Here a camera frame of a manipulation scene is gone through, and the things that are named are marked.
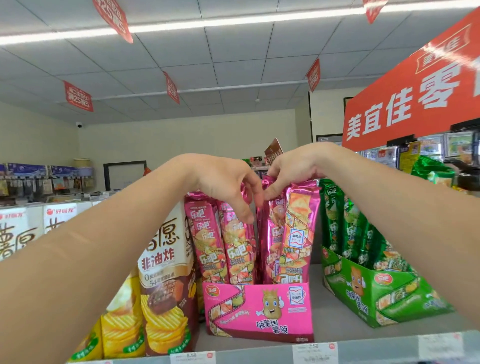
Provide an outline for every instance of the price tag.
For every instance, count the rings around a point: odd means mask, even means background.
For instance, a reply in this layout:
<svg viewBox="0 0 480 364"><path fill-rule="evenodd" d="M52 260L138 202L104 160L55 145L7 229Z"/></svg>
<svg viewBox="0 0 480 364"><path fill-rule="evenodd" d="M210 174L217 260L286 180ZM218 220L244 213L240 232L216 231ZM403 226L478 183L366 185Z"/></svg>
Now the price tag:
<svg viewBox="0 0 480 364"><path fill-rule="evenodd" d="M322 342L293 345L293 364L338 364L338 344Z"/></svg>
<svg viewBox="0 0 480 364"><path fill-rule="evenodd" d="M460 359L464 356L461 332L419 336L420 360Z"/></svg>
<svg viewBox="0 0 480 364"><path fill-rule="evenodd" d="M216 364L215 352L182 352L170 354L171 364Z"/></svg>

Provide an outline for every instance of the linear light fixture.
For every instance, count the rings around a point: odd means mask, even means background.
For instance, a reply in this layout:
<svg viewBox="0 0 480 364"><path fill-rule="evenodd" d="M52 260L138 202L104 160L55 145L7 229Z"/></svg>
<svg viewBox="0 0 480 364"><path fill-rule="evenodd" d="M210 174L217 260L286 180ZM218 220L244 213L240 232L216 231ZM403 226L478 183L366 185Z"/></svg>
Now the linear light fixture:
<svg viewBox="0 0 480 364"><path fill-rule="evenodd" d="M480 6L480 0L450 0L450 1L424 1L403 4L387 4L382 12L413 12L446 9L473 9ZM365 14L363 7L313 10L305 12L276 12L270 14L236 16L229 18L192 20L185 22L167 22L145 25L131 25L131 33L162 32L168 30L194 29L214 26L229 26L240 24L258 24L270 22L285 22L292 20L322 19ZM72 30L66 32L49 32L37 34L24 34L19 36L0 36L0 46L22 43L34 43L58 39L92 38L116 34L112 28L95 28L87 30Z"/></svg>

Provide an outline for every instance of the forearm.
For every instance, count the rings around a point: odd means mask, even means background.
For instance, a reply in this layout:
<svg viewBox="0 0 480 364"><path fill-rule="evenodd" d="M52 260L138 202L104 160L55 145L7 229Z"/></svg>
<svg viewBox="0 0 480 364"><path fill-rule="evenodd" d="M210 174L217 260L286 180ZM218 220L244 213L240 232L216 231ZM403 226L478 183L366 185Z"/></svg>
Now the forearm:
<svg viewBox="0 0 480 364"><path fill-rule="evenodd" d="M480 200L327 146L318 163L369 221L461 313L480 327Z"/></svg>
<svg viewBox="0 0 480 364"><path fill-rule="evenodd" d="M65 363L194 186L187 166L171 160L0 264L4 362Z"/></svg>

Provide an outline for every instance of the beige wall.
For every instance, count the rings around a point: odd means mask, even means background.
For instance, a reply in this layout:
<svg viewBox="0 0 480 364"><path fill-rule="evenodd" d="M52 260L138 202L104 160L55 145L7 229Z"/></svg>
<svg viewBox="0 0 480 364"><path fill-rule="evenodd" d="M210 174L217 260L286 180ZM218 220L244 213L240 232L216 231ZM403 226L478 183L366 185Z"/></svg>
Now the beige wall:
<svg viewBox="0 0 480 364"><path fill-rule="evenodd" d="M104 163L146 160L154 169L182 153L264 156L275 137L284 151L298 146L295 110L88 125L79 130L80 153L93 161L99 190L105 188Z"/></svg>
<svg viewBox="0 0 480 364"><path fill-rule="evenodd" d="M295 108L295 125L297 127L297 143L304 146L312 142L312 124L310 123L310 105L308 95Z"/></svg>
<svg viewBox="0 0 480 364"><path fill-rule="evenodd" d="M317 135L343 133L343 98L355 97L364 88L318 90L310 94L313 139Z"/></svg>
<svg viewBox="0 0 480 364"><path fill-rule="evenodd" d="M0 163L71 166L78 152L75 126L0 103Z"/></svg>

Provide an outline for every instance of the store shelf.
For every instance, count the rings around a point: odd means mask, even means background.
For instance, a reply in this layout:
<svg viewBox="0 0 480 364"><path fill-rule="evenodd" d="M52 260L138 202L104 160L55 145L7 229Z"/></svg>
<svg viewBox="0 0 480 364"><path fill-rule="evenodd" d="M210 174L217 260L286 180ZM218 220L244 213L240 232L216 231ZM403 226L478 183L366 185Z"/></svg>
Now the store shelf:
<svg viewBox="0 0 480 364"><path fill-rule="evenodd" d="M480 332L458 313L429 317L384 328L371 328L322 284L322 266L310 269L310 292L316 342L338 342L340 363L407 363L418 361L418 335L463 332L465 353L480 363ZM291 345L207 335L201 325L196 350L216 351L226 363L293 363ZM115 360L112 364L169 364L168 357Z"/></svg>

